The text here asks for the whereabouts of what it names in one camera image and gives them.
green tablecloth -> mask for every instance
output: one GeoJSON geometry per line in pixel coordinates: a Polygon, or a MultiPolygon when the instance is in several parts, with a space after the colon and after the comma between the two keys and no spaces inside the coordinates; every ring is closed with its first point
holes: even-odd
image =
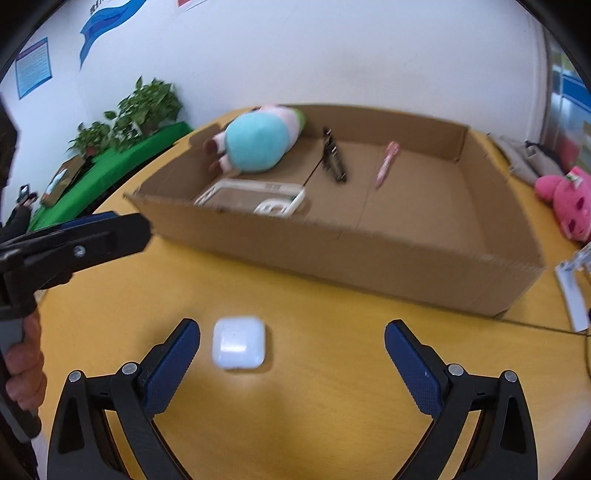
{"type": "Polygon", "coordinates": [[[29,231],[76,218],[134,168],[191,132],[192,129],[185,122],[179,122],[164,127],[124,152],[107,150],[93,160],[93,167],[53,207],[41,206],[37,210],[31,220],[29,231]]]}

stuffed animal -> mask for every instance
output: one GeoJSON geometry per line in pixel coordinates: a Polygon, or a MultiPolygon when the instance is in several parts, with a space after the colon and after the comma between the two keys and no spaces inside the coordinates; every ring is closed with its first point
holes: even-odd
{"type": "Polygon", "coordinates": [[[579,167],[566,177],[546,175],[534,186],[535,194],[552,205],[566,238],[587,243],[591,240],[591,176],[579,167]]]}
{"type": "Polygon", "coordinates": [[[267,171],[294,146],[305,124],[302,112],[285,106],[267,105],[244,113],[203,144],[208,155],[223,154],[210,170],[267,171]]]}

pink plush toy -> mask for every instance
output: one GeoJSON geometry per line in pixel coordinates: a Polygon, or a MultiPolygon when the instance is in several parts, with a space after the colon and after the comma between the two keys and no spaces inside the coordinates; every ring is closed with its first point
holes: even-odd
{"type": "Polygon", "coordinates": [[[535,182],[535,194],[552,205],[569,240],[591,241],[591,176],[578,167],[566,177],[546,175],[535,182]]]}

blue poster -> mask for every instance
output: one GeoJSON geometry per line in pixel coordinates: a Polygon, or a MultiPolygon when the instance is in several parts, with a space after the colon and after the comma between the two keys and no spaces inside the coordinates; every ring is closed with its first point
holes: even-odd
{"type": "Polygon", "coordinates": [[[84,45],[80,50],[80,68],[88,56],[92,44],[104,33],[124,24],[133,17],[146,0],[129,0],[120,7],[102,8],[97,10],[82,27],[84,45]]]}
{"type": "Polygon", "coordinates": [[[20,52],[14,65],[17,71],[19,99],[50,80],[51,65],[47,37],[20,52]]]}

white stand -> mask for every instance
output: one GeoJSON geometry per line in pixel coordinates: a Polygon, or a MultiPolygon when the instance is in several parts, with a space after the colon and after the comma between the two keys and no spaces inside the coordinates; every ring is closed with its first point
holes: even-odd
{"type": "Polygon", "coordinates": [[[582,332],[589,328],[589,312],[574,276],[576,270],[583,268],[586,268],[588,272],[591,270],[591,244],[576,251],[571,260],[559,263],[554,269],[566,308],[569,311],[570,324],[575,332],[582,332]]]}

